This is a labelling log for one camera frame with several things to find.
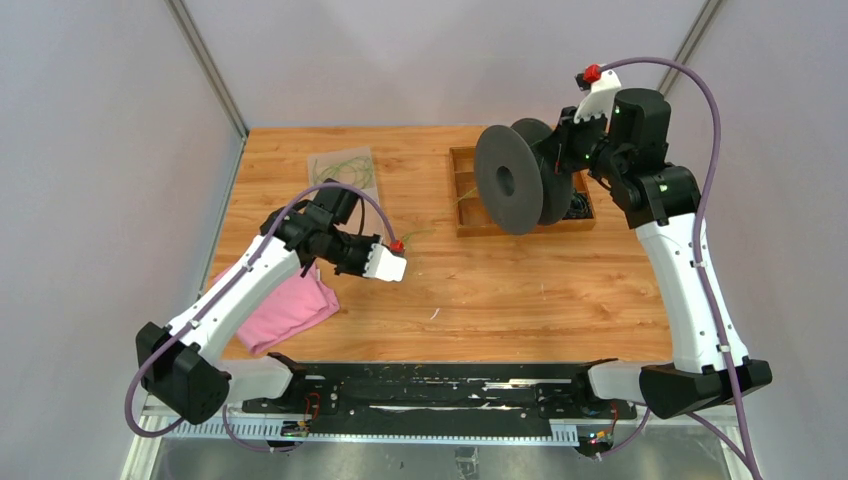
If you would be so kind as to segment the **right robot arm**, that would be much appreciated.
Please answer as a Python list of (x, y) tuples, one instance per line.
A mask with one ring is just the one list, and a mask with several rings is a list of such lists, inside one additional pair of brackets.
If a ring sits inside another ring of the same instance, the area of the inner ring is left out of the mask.
[(646, 405), (669, 419), (739, 403), (773, 381), (733, 328), (709, 263), (701, 190), (692, 172), (667, 162), (671, 106), (645, 88), (589, 93), (554, 131), (559, 164), (585, 170), (610, 193), (645, 250), (666, 309), (672, 360), (590, 367), (571, 390), (574, 408), (595, 417), (612, 399)]

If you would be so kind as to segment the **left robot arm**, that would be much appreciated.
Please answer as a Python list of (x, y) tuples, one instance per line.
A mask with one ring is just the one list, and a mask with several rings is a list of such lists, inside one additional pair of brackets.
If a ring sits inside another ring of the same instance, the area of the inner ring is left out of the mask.
[(177, 416), (197, 425), (235, 403), (268, 399), (283, 413), (298, 411), (306, 400), (301, 367), (275, 344), (327, 320), (340, 310), (336, 293), (323, 283), (315, 265), (322, 259), (338, 275), (399, 281), (405, 261), (391, 253), (389, 238), (341, 230), (354, 209), (378, 201), (363, 190), (327, 180), (301, 192), (271, 213), (239, 262), (166, 325), (149, 322), (136, 335), (139, 367), (125, 394), (127, 425), (150, 436), (133, 412), (144, 389)]

